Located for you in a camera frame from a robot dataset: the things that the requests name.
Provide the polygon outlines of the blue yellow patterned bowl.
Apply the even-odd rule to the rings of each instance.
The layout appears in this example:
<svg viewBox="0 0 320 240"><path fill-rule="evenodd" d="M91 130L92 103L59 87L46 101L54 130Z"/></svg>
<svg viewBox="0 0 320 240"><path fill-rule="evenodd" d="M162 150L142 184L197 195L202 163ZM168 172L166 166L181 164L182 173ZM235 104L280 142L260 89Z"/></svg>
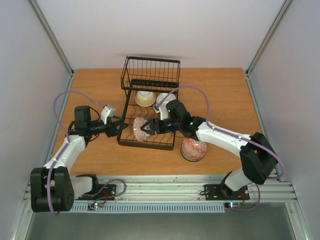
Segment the blue yellow patterned bowl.
<svg viewBox="0 0 320 240"><path fill-rule="evenodd" d="M156 101L156 94L150 91L138 91L135 95L135 103L141 107L152 106Z"/></svg>

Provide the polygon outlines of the white bowl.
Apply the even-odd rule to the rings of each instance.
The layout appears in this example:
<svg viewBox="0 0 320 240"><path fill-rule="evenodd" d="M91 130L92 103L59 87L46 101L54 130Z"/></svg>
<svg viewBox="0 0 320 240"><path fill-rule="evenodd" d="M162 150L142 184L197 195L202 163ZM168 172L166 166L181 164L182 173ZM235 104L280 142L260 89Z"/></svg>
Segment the white bowl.
<svg viewBox="0 0 320 240"><path fill-rule="evenodd" d="M156 104L158 105L159 103L162 102L163 99L165 99L162 104L166 105L167 103L176 99L176 96L173 93L171 93L168 97L166 97L167 95L168 95L167 93L160 93L156 98Z"/></svg>

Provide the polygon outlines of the red geometric patterned bowl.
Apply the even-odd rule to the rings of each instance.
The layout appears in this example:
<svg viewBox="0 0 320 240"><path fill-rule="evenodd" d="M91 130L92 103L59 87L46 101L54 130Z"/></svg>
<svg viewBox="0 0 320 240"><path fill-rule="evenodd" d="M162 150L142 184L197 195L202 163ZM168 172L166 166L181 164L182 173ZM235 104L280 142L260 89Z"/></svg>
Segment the red geometric patterned bowl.
<svg viewBox="0 0 320 240"><path fill-rule="evenodd" d="M183 157L191 159L203 158L207 152L207 144L203 141L185 137L182 141L180 152Z"/></svg>

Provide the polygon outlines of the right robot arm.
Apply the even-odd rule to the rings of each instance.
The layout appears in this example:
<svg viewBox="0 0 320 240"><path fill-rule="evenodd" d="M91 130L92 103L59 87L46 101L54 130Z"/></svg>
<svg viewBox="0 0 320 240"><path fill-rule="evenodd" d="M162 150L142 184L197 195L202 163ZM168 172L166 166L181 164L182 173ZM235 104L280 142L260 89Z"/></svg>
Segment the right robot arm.
<svg viewBox="0 0 320 240"><path fill-rule="evenodd" d="M218 146L240 158L242 167L228 173L219 184L225 200L251 183L263 185L279 162L269 141L259 132L247 135L221 128L203 117L192 116L178 99L165 107L156 106L154 110L166 112L168 116L150 120L136 117L133 132L139 142L146 141L151 135L178 131L190 140Z"/></svg>

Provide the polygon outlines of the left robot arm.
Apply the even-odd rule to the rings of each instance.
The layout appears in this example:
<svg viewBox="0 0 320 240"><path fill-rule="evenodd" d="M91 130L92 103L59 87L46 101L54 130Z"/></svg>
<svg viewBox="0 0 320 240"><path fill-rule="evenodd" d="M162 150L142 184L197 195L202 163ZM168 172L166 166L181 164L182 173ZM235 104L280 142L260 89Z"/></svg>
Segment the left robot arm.
<svg viewBox="0 0 320 240"><path fill-rule="evenodd" d="M105 134L116 137L128 124L116 116L111 105L103 107L97 119L91 118L93 108L88 105L74 109L74 120L69 124L63 144L43 167L30 173L30 202L35 213L68 212L80 197L98 200L104 186L95 174L81 174L71 178L70 170L82 151L96 137Z"/></svg>

